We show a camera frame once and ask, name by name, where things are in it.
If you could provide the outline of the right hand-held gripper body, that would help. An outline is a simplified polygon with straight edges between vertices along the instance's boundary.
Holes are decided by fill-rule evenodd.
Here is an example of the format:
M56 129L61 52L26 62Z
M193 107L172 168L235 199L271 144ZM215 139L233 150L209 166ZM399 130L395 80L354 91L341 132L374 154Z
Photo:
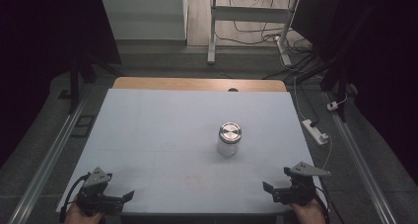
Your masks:
M272 193L273 201L282 204L298 203L307 205L316 196L314 177L328 177L329 171L317 168L305 162L300 162L291 168L291 186L275 188Z

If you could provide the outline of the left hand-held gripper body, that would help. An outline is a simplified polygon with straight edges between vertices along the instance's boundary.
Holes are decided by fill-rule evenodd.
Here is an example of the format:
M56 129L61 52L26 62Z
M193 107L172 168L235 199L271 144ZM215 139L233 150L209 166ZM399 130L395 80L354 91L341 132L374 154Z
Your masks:
M122 197L105 195L108 182L106 172L100 167L96 167L84 181L78 193L77 204L86 214L102 212L114 215L122 211Z

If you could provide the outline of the clear glass jar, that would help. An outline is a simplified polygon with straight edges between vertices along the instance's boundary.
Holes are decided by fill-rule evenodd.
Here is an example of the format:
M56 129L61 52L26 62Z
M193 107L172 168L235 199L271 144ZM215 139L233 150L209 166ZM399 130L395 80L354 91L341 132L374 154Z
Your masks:
M235 156L238 152L239 143L240 141L236 144L227 144L227 143L224 143L219 137L219 142L217 144L217 151L225 157Z

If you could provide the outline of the round silver metal lid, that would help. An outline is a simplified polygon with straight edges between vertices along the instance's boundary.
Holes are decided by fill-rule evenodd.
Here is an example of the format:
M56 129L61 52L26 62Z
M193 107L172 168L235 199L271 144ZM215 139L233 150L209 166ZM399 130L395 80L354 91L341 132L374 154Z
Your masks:
M219 137L224 143L236 144L242 138L242 129L234 122L225 122L220 126Z

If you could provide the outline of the person's right hand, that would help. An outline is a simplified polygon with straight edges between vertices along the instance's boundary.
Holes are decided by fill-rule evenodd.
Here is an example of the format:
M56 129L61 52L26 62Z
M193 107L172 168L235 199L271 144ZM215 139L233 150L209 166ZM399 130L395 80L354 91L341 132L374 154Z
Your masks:
M290 207L296 213L300 224L325 224L322 208L316 200L310 201L305 206L298 203L291 203Z

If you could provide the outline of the person's left hand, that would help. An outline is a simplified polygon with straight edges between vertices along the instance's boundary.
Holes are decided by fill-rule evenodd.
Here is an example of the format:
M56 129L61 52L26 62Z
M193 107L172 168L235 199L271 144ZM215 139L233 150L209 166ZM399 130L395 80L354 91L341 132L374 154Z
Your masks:
M64 224L99 224L104 216L105 215L101 212L88 216L76 203L72 203L66 212Z

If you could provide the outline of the white power strip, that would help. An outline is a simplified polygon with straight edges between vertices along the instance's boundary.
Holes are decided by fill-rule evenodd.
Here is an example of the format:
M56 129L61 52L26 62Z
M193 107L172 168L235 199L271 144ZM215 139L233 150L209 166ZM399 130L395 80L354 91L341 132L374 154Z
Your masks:
M318 146L322 146L328 142L329 136L326 133L321 133L316 127L316 124L310 119L303 120L302 125Z

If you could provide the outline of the white table mat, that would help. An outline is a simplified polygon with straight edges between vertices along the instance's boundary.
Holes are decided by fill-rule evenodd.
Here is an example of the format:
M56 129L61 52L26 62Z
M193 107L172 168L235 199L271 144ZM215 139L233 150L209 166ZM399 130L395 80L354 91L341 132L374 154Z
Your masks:
M225 122L242 129L235 156L217 151ZM310 163L287 92L107 92L73 179L100 167L126 214L270 214L284 211L262 183L288 187L284 167Z

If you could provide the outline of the black metal stand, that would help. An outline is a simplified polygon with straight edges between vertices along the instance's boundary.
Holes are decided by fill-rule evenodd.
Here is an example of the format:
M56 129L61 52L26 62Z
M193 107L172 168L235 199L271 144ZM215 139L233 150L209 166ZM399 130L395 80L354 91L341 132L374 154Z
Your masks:
M342 31L342 33L346 34L346 37L340 42L340 45L337 46L332 56L328 60L324 60L320 66L308 71L305 75L296 78L295 83L302 84L313 76L325 71L324 78L319 83L320 88L323 91L331 91L333 87L337 85L338 99L343 99L348 83L347 74L350 66L348 63L349 56L354 48L355 40L359 37L362 28L366 25L374 9L375 5L365 4L356 13L356 18L351 21L351 25L348 25L346 29Z
M70 91L62 91L59 99L69 99L69 114L72 114L79 105L79 77L85 83L95 83L97 75L93 69L94 57L90 53L75 56L70 63Z

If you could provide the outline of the wooden table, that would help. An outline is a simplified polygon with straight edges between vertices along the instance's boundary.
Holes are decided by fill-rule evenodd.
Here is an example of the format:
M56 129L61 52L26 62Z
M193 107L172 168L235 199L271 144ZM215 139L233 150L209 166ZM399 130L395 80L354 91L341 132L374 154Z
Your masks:
M177 91L222 91L236 88L239 92L286 92L279 80L247 79L199 79L199 78L156 78L119 77L113 89L177 90Z

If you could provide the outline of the white panel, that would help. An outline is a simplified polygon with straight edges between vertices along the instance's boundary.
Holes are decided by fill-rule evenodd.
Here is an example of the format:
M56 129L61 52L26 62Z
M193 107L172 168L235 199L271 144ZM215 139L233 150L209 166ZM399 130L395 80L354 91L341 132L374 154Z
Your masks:
M187 0L103 0L113 36L186 40Z

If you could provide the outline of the black rectangular floor frame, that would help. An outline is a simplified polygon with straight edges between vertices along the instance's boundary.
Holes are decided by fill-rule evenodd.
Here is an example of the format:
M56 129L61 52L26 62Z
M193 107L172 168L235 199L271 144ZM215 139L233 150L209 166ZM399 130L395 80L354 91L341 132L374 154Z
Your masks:
M80 115L73 127L71 136L87 138L91 133L95 120L96 117L94 115Z

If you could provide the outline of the metal floor rail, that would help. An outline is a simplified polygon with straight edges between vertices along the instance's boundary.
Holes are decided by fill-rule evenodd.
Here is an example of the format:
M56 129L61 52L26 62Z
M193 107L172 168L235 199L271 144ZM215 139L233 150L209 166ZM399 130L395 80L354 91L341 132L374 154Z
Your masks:
M76 124L76 121L85 106L86 100L87 95L83 95L73 112L67 116L57 137L54 139L52 145L42 159L39 167L37 168L33 178L27 186L26 191L24 192L18 205L13 211L7 224L27 223L60 154L63 151L64 145L67 143L68 138L70 137L70 134Z
M331 112L332 152L327 168L333 178L328 187L348 223L399 224L384 192L387 170L380 165L391 152L377 132L348 98Z

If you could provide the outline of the white desk frame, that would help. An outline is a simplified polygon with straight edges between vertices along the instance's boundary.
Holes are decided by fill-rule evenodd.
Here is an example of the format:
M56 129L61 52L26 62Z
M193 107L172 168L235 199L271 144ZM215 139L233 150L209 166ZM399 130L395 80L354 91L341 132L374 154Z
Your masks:
M299 0L289 0L289 6L285 9L253 8L218 5L217 0L210 1L210 35L208 42L207 63L214 64L216 56L216 23L227 22L254 22L282 24L282 32L273 38L277 45L280 59L285 66L291 66L292 62L285 47L287 33L291 27Z

